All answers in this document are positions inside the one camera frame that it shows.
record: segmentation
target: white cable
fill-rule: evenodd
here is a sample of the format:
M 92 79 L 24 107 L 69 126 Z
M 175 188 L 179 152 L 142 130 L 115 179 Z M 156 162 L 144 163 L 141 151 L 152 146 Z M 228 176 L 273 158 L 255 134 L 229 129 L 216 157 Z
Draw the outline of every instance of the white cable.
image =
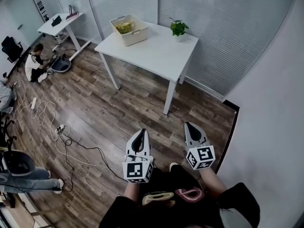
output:
M 23 87 L 24 87 L 24 98 L 23 98 L 21 104 L 20 104 L 20 105 L 17 107 L 17 109 L 15 110 L 15 113 L 16 113 L 17 110 L 21 107 L 21 105 L 22 105 L 22 103 L 25 101 L 25 97 L 26 97 L 26 89 L 25 89 L 24 82 L 23 82 L 22 80 L 20 80 L 20 81 L 15 82 L 14 84 L 17 84 L 17 83 L 19 83 L 19 82 L 22 82 L 22 83 L 23 83 Z M 44 123 L 44 121 L 45 121 L 45 111 L 46 111 L 47 105 L 48 105 L 49 103 L 54 104 L 54 117 L 53 117 L 53 120 L 52 120 L 52 122 L 51 122 L 51 125 L 50 125 L 49 130 L 50 130 L 52 139 L 53 139 L 54 142 L 55 142 L 55 147 L 56 147 L 57 151 L 58 151 L 59 153 L 63 154 L 63 155 L 66 155 L 65 153 L 62 153 L 62 152 L 57 148 L 56 141 L 58 140 L 58 134 L 56 134 L 56 138 L 54 138 L 54 136 L 53 136 L 53 134 L 52 134 L 52 125 L 53 125 L 53 121 L 54 121 L 54 119 L 55 119 L 55 117 L 56 117 L 56 104 L 55 104 L 54 102 L 51 102 L 51 101 L 49 101 L 49 102 L 42 101 L 42 102 L 38 105 L 38 107 L 37 107 L 35 117 L 33 117 L 33 109 L 32 109 L 31 118 L 32 118 L 32 119 L 35 119 L 35 118 L 37 117 L 38 108 L 39 108 L 39 106 L 40 106 L 42 103 L 45 103 L 46 105 L 45 105 L 45 107 L 44 107 L 44 110 L 43 110 L 43 111 L 40 113 L 40 115 L 38 116 L 37 122 L 38 122 L 38 124 L 39 124 L 40 126 L 43 125 L 43 123 Z M 24 106 L 24 107 L 21 109 L 21 111 L 19 112 L 18 117 L 17 117 L 16 119 L 15 119 L 15 113 L 14 113 L 14 115 L 13 115 L 14 121 L 17 121 L 17 120 L 19 119 L 19 116 L 20 116 L 20 114 L 21 114 L 21 112 L 22 112 L 22 110 L 23 110 L 24 108 L 29 108 L 31 105 L 32 105 L 32 103 L 30 103 L 28 106 Z M 39 122 L 41 116 L 43 116 L 43 121 L 42 121 L 42 123 Z M 69 133 L 66 134 L 66 136 L 68 136 L 68 135 L 71 133 L 71 127 L 70 127 L 69 125 L 67 125 L 67 124 L 65 124 L 64 126 L 69 127 Z M 71 156 L 71 155 L 69 155 L 69 154 L 67 154 L 67 156 L 69 156 L 69 157 L 71 157 L 72 159 L 74 159 L 74 160 L 76 160 L 76 161 L 78 161 L 78 162 L 80 162 L 80 163 L 83 163 L 83 164 L 85 164 L 85 165 L 97 166 L 97 167 L 101 167 L 101 168 L 107 169 L 106 166 L 94 165 L 94 164 L 86 163 L 86 162 L 83 162 L 83 161 L 80 161 L 80 160 L 76 159 L 75 157 L 73 157 L 73 156 Z

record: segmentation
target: white desk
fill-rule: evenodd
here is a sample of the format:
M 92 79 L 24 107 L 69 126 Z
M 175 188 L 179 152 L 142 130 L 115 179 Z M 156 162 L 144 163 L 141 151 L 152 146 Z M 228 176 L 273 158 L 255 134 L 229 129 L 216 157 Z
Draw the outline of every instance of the white desk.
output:
M 60 15 L 61 17 L 61 22 L 59 24 L 57 24 L 56 26 L 52 27 L 52 23 L 53 20 L 56 19 L 58 17 L 58 15 Z M 63 31 L 64 29 L 66 29 L 68 36 L 66 36 L 61 43 L 63 43 L 68 37 L 71 37 L 77 51 L 74 53 L 73 56 L 71 56 L 71 58 L 69 59 L 70 61 L 72 61 L 88 44 L 91 43 L 91 41 L 86 42 L 82 47 L 79 45 L 71 27 L 70 27 L 70 23 L 74 22 L 76 19 L 78 19 L 81 15 L 83 15 L 83 13 L 79 13 L 78 17 L 71 19 L 69 21 L 66 21 L 67 16 L 69 15 L 69 13 L 58 13 L 55 16 L 53 16 L 50 20 L 48 20 L 44 25 L 42 25 L 38 31 L 51 35 L 51 36 L 56 36 L 58 35 L 61 31 Z M 53 51 L 56 50 L 56 48 L 61 44 L 59 43 L 57 46 L 55 46 L 53 48 Z
M 190 56 L 199 39 L 187 34 L 183 42 L 176 42 L 170 28 L 147 24 L 149 26 L 147 40 L 125 47 L 120 41 L 119 35 L 112 33 L 95 48 L 95 51 L 100 53 L 116 89 L 120 89 L 120 84 L 112 66 L 107 63 L 103 54 L 134 64 L 168 79 L 170 83 L 163 110 L 163 113 L 167 115 L 176 83 L 179 77 L 180 84 L 183 83 Z

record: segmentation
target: white plant pot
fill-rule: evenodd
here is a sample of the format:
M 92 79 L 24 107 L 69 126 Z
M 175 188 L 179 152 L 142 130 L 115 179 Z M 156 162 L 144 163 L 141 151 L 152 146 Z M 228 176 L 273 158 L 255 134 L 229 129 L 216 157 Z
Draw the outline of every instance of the white plant pot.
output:
M 185 37 L 185 34 L 180 35 L 180 36 L 174 36 L 176 42 L 182 42 L 184 37 Z

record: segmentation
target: green plant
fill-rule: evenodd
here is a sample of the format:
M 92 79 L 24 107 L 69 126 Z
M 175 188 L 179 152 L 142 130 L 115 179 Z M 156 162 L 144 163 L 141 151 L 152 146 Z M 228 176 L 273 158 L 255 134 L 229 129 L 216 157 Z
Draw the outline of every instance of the green plant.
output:
M 174 19 L 172 20 L 174 21 L 174 23 L 171 23 L 170 29 L 172 30 L 173 36 L 181 36 L 185 34 L 185 29 L 189 29 L 189 27 L 185 23 L 182 23 L 181 20 L 174 20 Z

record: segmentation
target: beige plastic basket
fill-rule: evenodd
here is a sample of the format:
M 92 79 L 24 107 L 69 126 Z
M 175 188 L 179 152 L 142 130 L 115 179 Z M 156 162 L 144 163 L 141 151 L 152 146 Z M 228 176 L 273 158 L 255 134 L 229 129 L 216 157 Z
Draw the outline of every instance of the beige plastic basket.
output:
M 122 35 L 115 28 L 114 25 L 120 24 L 122 22 L 131 22 L 132 23 L 132 31 Z M 113 32 L 118 33 L 120 38 L 123 41 L 123 44 L 128 47 L 137 42 L 146 40 L 148 38 L 148 25 L 146 25 L 140 18 L 135 16 L 134 14 L 128 14 L 113 20 L 110 20 L 110 24 L 112 25 Z

